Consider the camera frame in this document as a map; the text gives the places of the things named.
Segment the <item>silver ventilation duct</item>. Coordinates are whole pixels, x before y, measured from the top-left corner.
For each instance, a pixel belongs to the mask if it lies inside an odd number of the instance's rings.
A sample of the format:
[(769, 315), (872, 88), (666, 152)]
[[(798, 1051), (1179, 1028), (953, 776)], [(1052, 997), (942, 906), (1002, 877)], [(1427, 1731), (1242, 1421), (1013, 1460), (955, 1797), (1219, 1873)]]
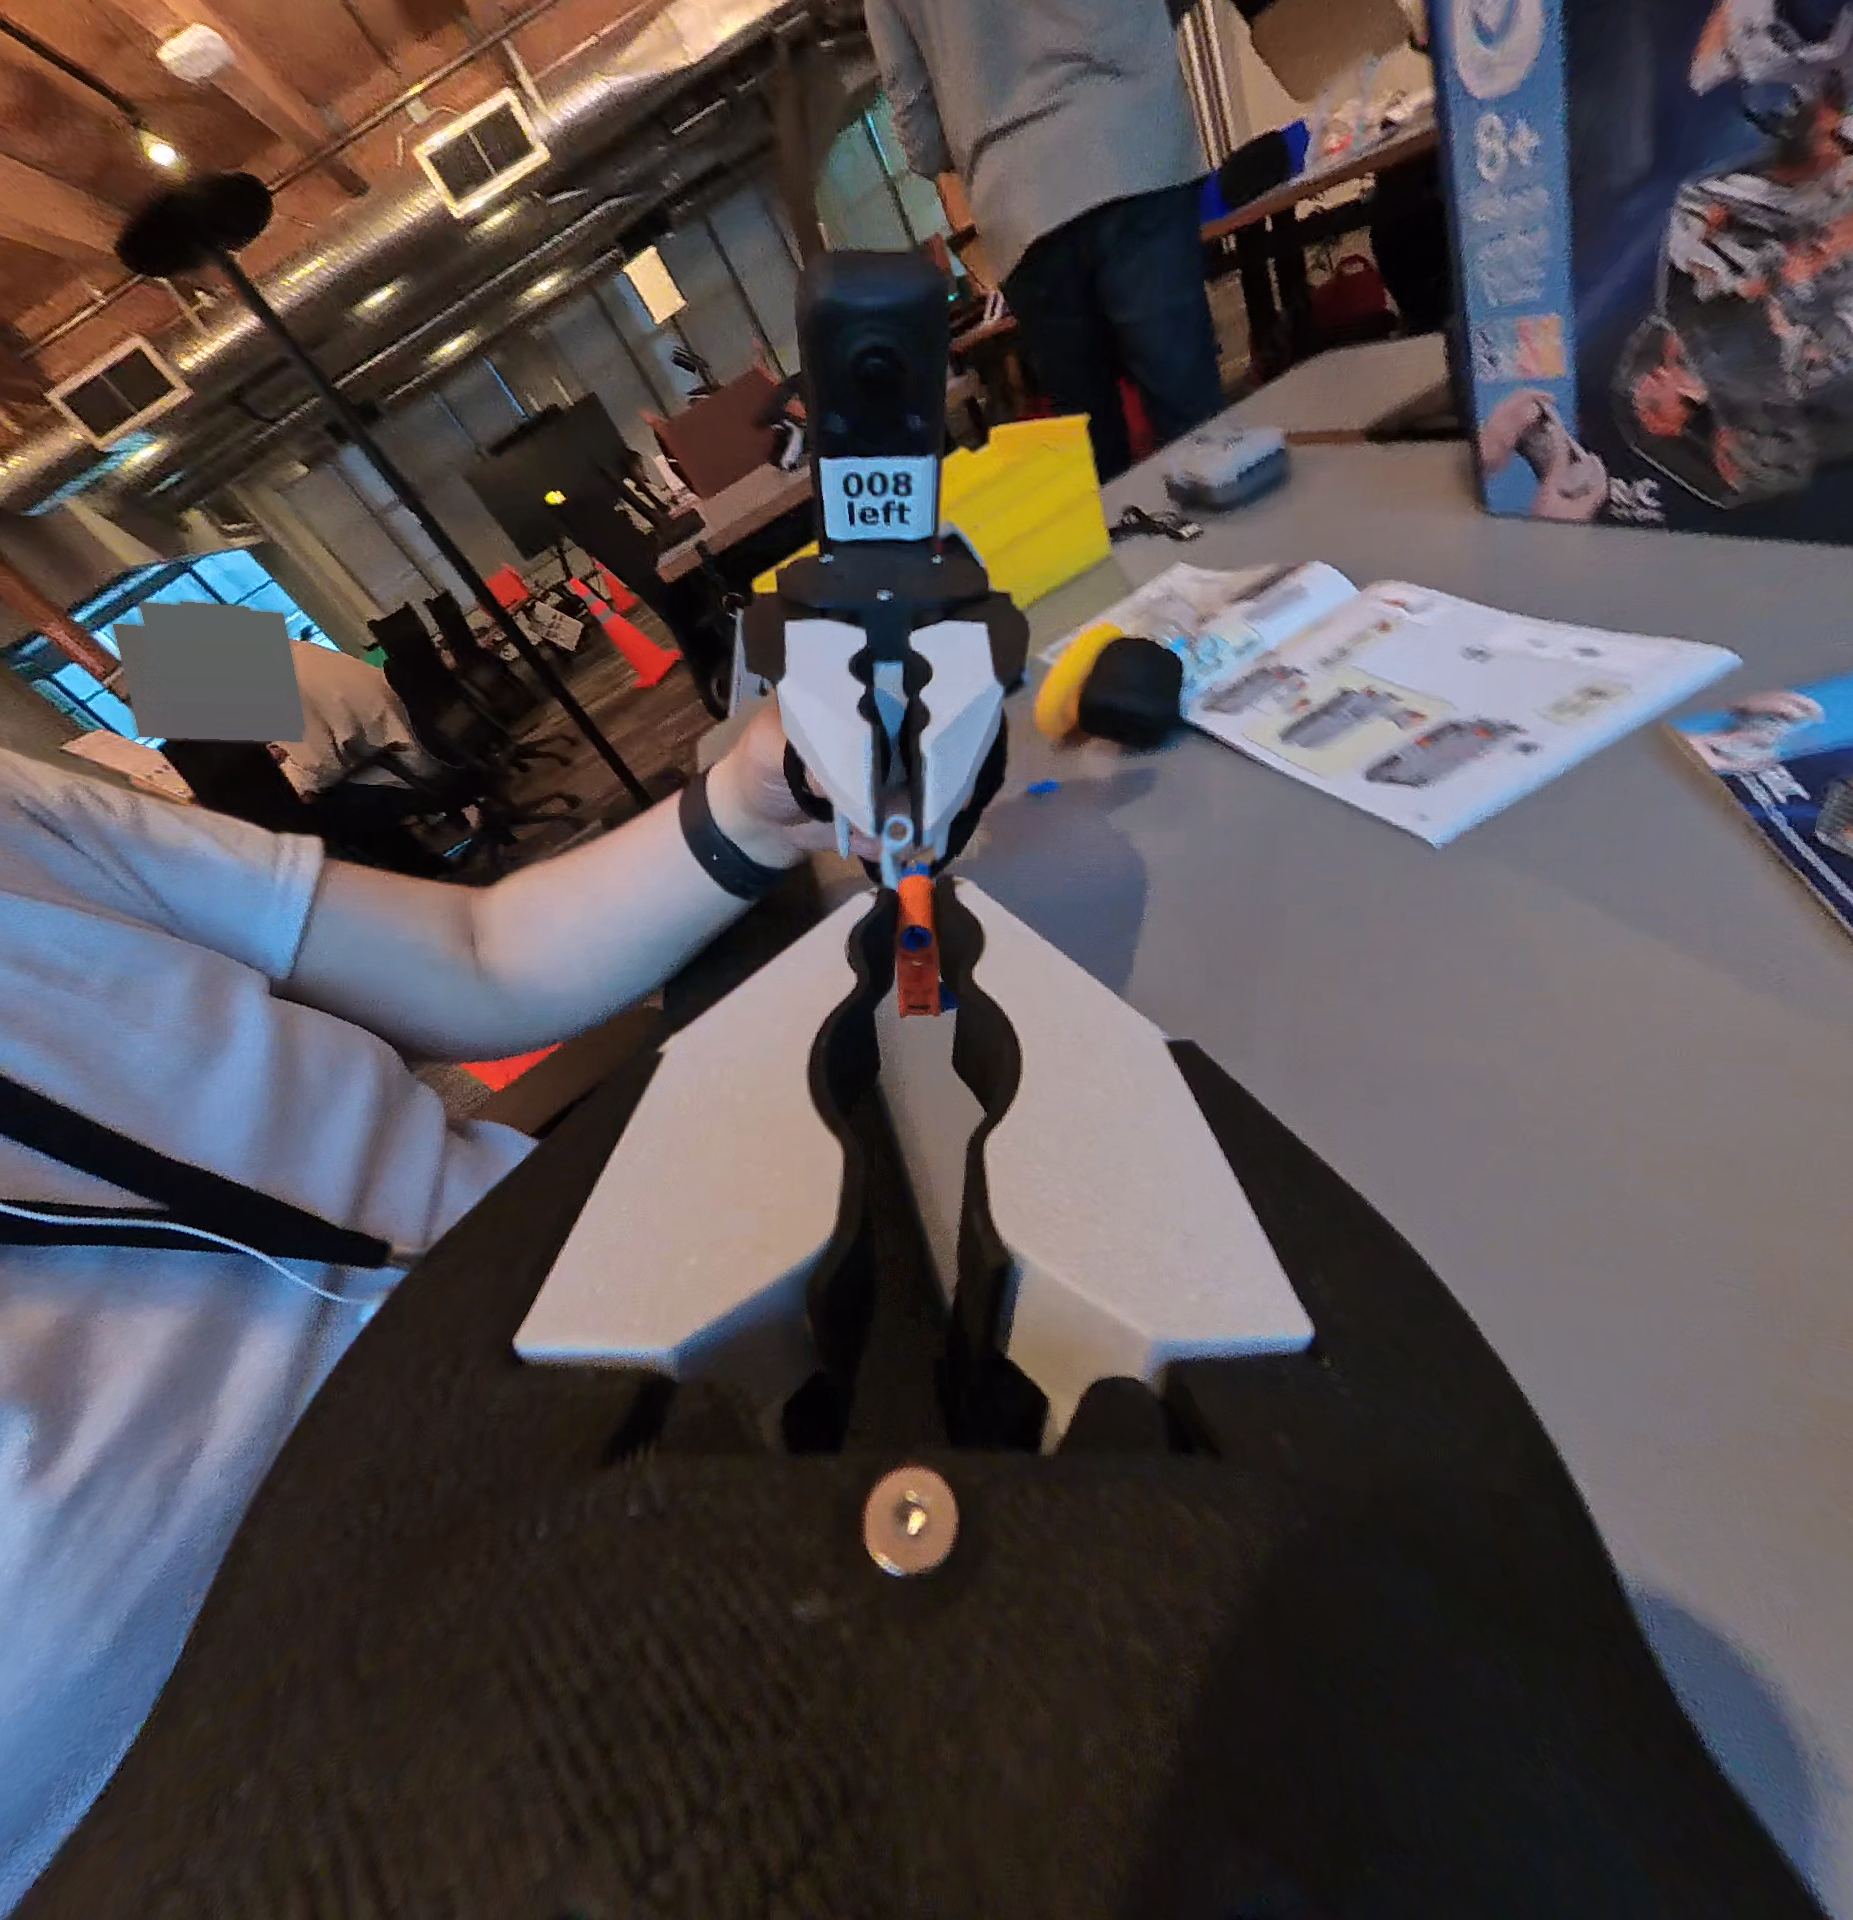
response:
[(755, 35), (694, 66), (570, 65), (529, 100), (503, 88), (411, 155), (411, 178), (254, 284), (305, 345), (444, 317), (529, 256), (626, 226), (714, 150), (769, 131), (786, 45)]

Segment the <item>grey motor hub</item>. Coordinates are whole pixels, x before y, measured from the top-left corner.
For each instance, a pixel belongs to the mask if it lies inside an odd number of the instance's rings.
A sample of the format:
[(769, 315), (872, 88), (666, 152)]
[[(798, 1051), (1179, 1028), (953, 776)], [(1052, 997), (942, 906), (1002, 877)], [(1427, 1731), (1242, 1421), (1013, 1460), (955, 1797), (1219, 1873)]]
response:
[(1242, 511), (1284, 487), (1287, 476), (1287, 440), (1277, 426), (1213, 422), (1164, 451), (1167, 498), (1194, 515)]

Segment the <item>black floor stand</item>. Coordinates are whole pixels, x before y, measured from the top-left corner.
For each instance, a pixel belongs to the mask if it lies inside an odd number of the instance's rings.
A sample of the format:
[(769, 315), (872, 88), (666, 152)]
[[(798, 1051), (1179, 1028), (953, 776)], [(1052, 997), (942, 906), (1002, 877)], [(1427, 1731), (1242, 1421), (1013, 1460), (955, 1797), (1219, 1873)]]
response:
[(278, 345), (278, 351), (305, 376), (337, 426), (359, 445), (366, 463), (379, 474), (395, 501), (417, 520), (440, 559), (455, 570), (459, 582), (475, 593), (519, 658), (526, 663), (543, 692), (566, 712), (583, 741), (602, 760), (636, 807), (642, 813), (650, 811), (656, 796), (649, 784), (640, 779), (626, 763), (626, 758), (594, 724), (588, 711), (577, 705), (577, 698), (558, 675), (545, 652), (501, 602), (459, 540), (434, 517), (423, 495), (415, 491), (405, 473), (377, 440), (371, 422), (343, 397), (337, 381), (246, 276), (237, 252), (266, 230), (272, 215), (272, 193), (246, 172), (214, 172), (169, 183), (123, 223), (117, 236), (117, 259), (129, 274), (146, 279), (183, 276), (204, 266), (219, 270), (243, 308)]

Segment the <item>black office chair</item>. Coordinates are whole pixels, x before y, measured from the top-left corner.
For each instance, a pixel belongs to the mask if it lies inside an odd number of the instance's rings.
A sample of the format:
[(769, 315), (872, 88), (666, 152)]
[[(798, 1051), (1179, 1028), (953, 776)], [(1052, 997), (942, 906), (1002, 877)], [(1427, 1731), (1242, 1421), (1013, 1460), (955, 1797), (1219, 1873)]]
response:
[(577, 795), (553, 791), (540, 802), (519, 802), (509, 793), (524, 762), (566, 765), (570, 752), (519, 741), (508, 733), (477, 694), (459, 683), (423, 619), (411, 607), (369, 622), (369, 629), (417, 746), (440, 768), (427, 779), (427, 789), (477, 817), (467, 843), (475, 864), (498, 869), (503, 854), (519, 846), (524, 831), (551, 827), (577, 836), (585, 827)]

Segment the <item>person's left forearm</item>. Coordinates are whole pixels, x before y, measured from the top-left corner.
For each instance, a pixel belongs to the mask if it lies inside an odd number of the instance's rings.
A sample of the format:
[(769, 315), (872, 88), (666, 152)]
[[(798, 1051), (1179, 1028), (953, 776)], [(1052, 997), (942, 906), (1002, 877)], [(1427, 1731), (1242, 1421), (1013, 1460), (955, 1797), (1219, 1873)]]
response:
[(746, 902), (675, 799), (488, 888), (329, 864), (279, 989), (423, 1061), (566, 1044), (662, 989)]

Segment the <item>wooden table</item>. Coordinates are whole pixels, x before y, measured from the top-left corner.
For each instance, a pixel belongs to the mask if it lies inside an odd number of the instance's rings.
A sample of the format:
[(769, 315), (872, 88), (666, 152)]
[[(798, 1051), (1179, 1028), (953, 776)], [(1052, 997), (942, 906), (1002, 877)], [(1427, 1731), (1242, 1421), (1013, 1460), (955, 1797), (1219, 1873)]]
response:
[(1202, 226), (1208, 282), (1234, 282), (1253, 370), (1263, 381), (1318, 351), (1315, 252), (1367, 231), (1377, 182), (1439, 157), (1439, 144), (1439, 120), (1427, 109), (1367, 150), (1328, 157)]

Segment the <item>black monitor screen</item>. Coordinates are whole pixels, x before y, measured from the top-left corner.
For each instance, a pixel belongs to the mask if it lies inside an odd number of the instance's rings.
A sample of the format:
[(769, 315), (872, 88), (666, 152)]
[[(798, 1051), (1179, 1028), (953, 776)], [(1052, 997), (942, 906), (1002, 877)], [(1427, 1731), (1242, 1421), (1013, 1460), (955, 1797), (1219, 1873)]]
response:
[(618, 496), (638, 479), (638, 456), (598, 396), (547, 406), (519, 422), (463, 473), (483, 512), (522, 561), (566, 538), (566, 508)]

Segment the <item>person's left hand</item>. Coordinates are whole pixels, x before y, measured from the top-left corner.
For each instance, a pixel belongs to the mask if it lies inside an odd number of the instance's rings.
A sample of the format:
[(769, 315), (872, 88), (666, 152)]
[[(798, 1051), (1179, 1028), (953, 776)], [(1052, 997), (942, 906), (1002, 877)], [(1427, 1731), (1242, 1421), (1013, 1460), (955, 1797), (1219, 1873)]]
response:
[(705, 773), (712, 822), (750, 864), (786, 872), (837, 850), (835, 831), (795, 799), (786, 774), (787, 738), (777, 699), (750, 709), (744, 729)]

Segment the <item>yellow bin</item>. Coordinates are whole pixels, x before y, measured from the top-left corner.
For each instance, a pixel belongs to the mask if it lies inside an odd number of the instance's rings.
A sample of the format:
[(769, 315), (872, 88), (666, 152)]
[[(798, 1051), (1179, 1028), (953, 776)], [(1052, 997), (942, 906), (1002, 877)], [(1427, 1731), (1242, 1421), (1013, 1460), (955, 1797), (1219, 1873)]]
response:
[(997, 426), (942, 461), (942, 524), (1019, 611), (1110, 559), (1100, 476), (1082, 416)]

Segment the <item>blue robot kit box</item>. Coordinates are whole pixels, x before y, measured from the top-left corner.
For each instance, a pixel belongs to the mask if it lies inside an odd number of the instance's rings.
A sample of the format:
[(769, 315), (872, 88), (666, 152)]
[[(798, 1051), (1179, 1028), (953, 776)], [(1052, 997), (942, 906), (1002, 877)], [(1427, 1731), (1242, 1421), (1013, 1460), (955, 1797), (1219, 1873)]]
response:
[(1480, 506), (1853, 547), (1853, 3), (1427, 25)]

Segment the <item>black wristband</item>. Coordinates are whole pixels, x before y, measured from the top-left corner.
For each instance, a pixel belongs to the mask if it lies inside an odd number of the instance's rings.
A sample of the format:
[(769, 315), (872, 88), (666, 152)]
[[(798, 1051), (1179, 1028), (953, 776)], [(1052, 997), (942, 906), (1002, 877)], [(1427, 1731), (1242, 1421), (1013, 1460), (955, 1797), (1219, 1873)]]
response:
[(676, 796), (676, 825), (696, 867), (726, 897), (746, 906), (759, 902), (790, 878), (790, 867), (752, 859), (714, 818), (708, 774), (694, 773)]

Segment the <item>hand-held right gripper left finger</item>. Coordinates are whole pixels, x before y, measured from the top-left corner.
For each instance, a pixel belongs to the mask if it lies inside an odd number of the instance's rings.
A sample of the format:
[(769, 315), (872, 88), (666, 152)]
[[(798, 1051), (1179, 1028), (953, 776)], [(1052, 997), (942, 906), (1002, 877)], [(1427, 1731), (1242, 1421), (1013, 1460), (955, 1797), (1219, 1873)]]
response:
[(845, 900), (682, 1027), (514, 1334), (537, 1366), (701, 1382), (841, 1446), (874, 1276), (867, 1148), (886, 899)]

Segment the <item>blue booklet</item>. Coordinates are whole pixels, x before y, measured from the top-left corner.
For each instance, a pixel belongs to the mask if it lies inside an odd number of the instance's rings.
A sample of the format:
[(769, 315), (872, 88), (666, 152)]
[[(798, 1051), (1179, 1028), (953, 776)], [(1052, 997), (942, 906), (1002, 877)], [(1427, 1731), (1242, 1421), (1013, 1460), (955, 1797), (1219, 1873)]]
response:
[(1669, 736), (1853, 940), (1853, 673), (1742, 694)]

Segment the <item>orange connector piece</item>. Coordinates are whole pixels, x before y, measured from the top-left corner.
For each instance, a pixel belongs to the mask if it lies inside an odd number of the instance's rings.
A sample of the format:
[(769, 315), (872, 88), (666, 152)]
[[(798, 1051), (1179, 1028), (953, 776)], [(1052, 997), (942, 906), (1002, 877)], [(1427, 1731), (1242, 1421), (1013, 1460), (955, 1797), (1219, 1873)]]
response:
[(940, 1017), (947, 1010), (937, 891), (923, 866), (908, 867), (897, 880), (893, 967), (899, 1017)]

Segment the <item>grey desk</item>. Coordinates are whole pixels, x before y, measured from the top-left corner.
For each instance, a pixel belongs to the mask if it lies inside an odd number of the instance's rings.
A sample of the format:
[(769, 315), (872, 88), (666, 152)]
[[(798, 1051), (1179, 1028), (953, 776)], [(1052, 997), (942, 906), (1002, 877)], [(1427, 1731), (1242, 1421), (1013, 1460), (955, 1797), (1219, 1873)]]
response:
[(1853, 1915), (1853, 940), (1661, 727), (1441, 852), (1200, 736), (1009, 727), (964, 874), (1441, 1274)]

